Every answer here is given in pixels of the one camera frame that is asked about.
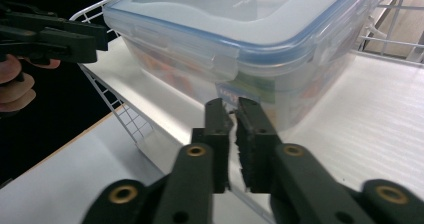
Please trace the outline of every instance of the human hand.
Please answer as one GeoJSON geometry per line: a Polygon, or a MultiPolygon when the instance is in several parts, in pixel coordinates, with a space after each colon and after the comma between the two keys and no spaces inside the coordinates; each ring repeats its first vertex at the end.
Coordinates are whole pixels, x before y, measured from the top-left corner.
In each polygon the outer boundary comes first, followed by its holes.
{"type": "MultiPolygon", "coordinates": [[[[6,55],[5,61],[0,62],[0,112],[18,111],[27,106],[35,98],[35,91],[32,90],[34,78],[21,73],[20,61],[12,56],[6,55]],[[23,75],[23,81],[14,81],[18,75],[23,75]]],[[[35,66],[47,69],[57,68],[59,60],[50,60],[48,65],[35,66]]]]}

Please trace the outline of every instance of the container lid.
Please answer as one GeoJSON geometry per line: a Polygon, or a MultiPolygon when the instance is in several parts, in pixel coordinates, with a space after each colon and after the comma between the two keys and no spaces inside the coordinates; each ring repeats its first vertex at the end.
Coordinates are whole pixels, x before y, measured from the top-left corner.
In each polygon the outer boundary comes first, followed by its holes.
{"type": "Polygon", "coordinates": [[[107,8],[136,14],[201,35],[219,44],[236,46],[249,63],[281,61],[304,56],[297,48],[317,27],[328,25],[334,13],[343,13],[358,0],[119,0],[107,8]]]}

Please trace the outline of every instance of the black background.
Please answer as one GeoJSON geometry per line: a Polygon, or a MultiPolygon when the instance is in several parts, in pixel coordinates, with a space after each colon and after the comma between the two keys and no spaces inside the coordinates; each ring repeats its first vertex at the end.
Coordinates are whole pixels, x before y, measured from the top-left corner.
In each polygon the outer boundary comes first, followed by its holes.
{"type": "MultiPolygon", "coordinates": [[[[27,3],[69,19],[101,0],[8,0],[27,3]]],[[[18,115],[0,120],[0,184],[72,140],[110,111],[75,63],[55,70],[23,64],[35,79],[36,99],[18,115]]]]}

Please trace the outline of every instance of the wire rack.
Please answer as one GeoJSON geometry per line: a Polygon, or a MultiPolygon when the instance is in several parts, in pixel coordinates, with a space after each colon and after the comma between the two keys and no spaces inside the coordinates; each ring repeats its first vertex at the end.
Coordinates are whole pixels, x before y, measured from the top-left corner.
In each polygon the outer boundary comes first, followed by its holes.
{"type": "MultiPolygon", "coordinates": [[[[105,24],[102,10],[103,6],[110,1],[112,0],[103,0],[81,10],[70,20],[105,24]]],[[[364,25],[357,41],[358,51],[424,63],[423,31],[424,0],[412,0],[412,2],[411,0],[384,0],[364,25]],[[410,33],[411,27],[405,24],[405,19],[410,17],[415,18],[412,20],[414,32],[409,36],[395,35],[395,33],[410,33]]],[[[108,37],[111,41],[119,37],[119,34],[109,29],[108,37]]],[[[143,143],[144,137],[153,131],[151,124],[135,112],[130,104],[125,103],[119,93],[113,92],[102,80],[91,76],[84,65],[80,65],[80,67],[134,142],[136,144],[143,143]]]]}

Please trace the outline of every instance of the plastic food container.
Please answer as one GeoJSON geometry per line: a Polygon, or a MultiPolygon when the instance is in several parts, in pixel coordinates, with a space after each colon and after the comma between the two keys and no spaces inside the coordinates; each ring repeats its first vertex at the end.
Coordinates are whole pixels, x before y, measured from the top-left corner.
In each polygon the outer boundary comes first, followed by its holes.
{"type": "Polygon", "coordinates": [[[260,101],[281,133],[354,56],[381,0],[117,0],[104,8],[141,67],[205,103],[260,101]]]}

